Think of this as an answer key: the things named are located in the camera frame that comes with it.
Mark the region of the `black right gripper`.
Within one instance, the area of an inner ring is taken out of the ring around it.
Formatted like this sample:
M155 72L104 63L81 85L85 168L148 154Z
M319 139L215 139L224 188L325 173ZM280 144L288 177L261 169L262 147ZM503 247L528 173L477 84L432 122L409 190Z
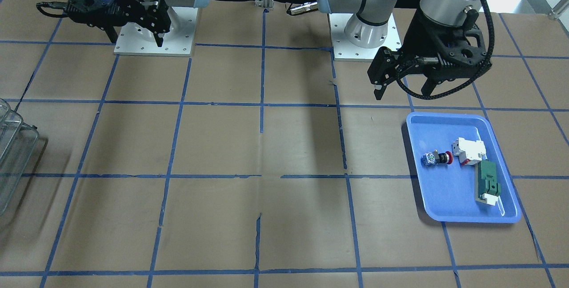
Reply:
M170 31L171 19L166 3L142 3L142 0L69 0L66 15L76 23L101 28L112 44L118 41L116 27L128 22L148 29L158 47Z

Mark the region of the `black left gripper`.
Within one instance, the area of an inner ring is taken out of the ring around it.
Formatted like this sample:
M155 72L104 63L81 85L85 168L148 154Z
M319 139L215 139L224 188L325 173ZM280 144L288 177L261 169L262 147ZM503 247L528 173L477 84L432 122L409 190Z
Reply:
M387 87L421 71L427 77L421 88L431 97L438 83L453 79L470 79L492 67L488 61L482 31L476 25L478 12L464 12L466 18L457 27L439 24L423 11L414 13L401 51L379 47L367 74L374 86L376 100L382 100Z

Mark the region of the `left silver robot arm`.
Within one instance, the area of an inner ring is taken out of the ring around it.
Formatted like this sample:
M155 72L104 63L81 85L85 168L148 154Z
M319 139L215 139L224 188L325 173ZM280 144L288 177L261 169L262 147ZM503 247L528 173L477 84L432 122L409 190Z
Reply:
M487 0L420 0L398 50L382 47L397 0L317 0L323 13L350 13L350 43L378 48L367 71L381 100L396 82L408 95L435 100L471 85L492 67L495 30Z

